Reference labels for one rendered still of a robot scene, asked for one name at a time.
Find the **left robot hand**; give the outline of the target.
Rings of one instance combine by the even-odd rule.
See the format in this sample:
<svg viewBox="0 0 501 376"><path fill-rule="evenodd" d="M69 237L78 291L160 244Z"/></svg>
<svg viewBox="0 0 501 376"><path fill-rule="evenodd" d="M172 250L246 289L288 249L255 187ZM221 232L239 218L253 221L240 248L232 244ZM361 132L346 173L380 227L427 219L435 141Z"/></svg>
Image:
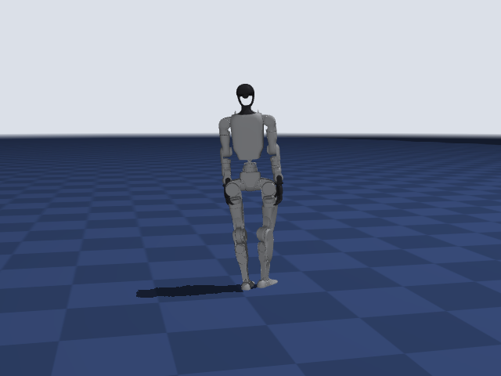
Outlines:
<svg viewBox="0 0 501 376"><path fill-rule="evenodd" d="M224 195L225 195L225 200L226 200L227 205L229 205L229 204L234 205L234 204L231 202L229 195L227 195L227 194L226 194L226 192L225 192L225 186L226 186L226 184L227 184L229 181L231 181L231 179L230 179L230 178L226 178L226 179L225 179L225 184L223 184L222 186L224 187Z"/></svg>

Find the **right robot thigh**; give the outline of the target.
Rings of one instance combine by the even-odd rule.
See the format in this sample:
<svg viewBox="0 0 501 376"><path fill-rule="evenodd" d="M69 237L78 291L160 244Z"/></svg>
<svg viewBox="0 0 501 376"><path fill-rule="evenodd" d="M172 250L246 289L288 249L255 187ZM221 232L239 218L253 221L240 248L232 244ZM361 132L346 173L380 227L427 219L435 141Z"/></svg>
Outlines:
<svg viewBox="0 0 501 376"><path fill-rule="evenodd" d="M262 196L262 216L263 225L260 227L256 234L257 238L261 242L265 242L264 234L267 229L273 230L276 224L276 216L278 205L276 203L276 184L271 179L266 179L261 177L261 196Z"/></svg>

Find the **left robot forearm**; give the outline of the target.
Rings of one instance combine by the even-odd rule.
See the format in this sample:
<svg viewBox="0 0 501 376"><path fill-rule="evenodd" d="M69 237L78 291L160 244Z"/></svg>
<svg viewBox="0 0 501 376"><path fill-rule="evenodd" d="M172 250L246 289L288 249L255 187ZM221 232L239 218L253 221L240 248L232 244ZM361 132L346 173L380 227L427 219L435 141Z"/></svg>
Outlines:
<svg viewBox="0 0 501 376"><path fill-rule="evenodd" d="M220 149L220 158L221 158L221 164L222 164L222 182L223 184L225 184L225 179L226 178L231 178L231 166L230 166L230 163L231 163L231 159L228 159L228 158L223 158L223 154L222 154L222 148Z"/></svg>

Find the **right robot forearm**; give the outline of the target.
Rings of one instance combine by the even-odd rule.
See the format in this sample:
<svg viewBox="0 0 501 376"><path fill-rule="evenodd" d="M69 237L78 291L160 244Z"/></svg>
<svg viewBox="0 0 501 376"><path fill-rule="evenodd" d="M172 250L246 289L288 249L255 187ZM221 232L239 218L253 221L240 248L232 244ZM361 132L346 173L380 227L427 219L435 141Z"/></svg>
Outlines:
<svg viewBox="0 0 501 376"><path fill-rule="evenodd" d="M270 161L272 164L272 174L273 174L273 180L276 181L276 177L278 175L282 176L282 181L283 181L283 175L281 174L281 164L280 164L280 152L279 152L279 145L276 145L276 155L270 157Z"/></svg>

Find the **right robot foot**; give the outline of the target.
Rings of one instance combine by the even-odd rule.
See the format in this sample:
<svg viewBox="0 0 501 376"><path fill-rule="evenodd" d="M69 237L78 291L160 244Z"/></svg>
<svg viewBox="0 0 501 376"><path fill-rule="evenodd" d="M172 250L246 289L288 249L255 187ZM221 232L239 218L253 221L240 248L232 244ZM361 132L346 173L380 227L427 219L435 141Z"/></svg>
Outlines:
<svg viewBox="0 0 501 376"><path fill-rule="evenodd" d="M269 278L269 281L264 281L264 278L263 278L262 280L258 281L257 287L259 287L259 288L268 287L268 286L276 284L276 283L278 283L278 280L272 280Z"/></svg>

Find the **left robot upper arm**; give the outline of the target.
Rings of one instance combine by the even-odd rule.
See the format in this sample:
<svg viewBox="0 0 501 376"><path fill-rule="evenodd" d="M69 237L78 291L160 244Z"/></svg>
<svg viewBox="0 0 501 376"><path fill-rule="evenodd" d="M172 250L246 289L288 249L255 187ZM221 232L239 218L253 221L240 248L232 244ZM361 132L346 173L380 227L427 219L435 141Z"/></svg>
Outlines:
<svg viewBox="0 0 501 376"><path fill-rule="evenodd" d="M223 157L230 157L232 156L232 147L229 147L230 143L230 119L231 117L225 117L220 120L219 122L219 135L220 135L220 142L222 145L222 154Z"/></svg>

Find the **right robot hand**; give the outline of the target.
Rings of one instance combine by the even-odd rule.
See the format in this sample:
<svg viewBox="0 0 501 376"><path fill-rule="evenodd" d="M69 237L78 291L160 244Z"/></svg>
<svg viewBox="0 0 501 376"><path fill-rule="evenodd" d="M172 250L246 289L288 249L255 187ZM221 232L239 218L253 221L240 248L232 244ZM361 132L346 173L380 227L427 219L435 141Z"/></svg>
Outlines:
<svg viewBox="0 0 501 376"><path fill-rule="evenodd" d="M283 199L283 187L282 187L282 184L283 184L283 181L282 181L282 176L281 175L278 175L276 177L276 181L275 184L276 184L276 194L275 194L275 197L277 196L277 199L276 199L276 203L274 205L278 205L282 199Z"/></svg>

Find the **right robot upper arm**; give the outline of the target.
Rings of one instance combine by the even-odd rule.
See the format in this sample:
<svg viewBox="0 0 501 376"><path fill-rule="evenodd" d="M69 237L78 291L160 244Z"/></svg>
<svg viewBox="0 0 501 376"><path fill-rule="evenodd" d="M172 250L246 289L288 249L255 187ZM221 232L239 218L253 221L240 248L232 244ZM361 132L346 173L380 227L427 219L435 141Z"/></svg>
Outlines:
<svg viewBox="0 0 501 376"><path fill-rule="evenodd" d="M272 115L262 114L263 124L268 126L266 129L266 135L269 145L267 146L267 153L270 155L276 154L276 120Z"/></svg>

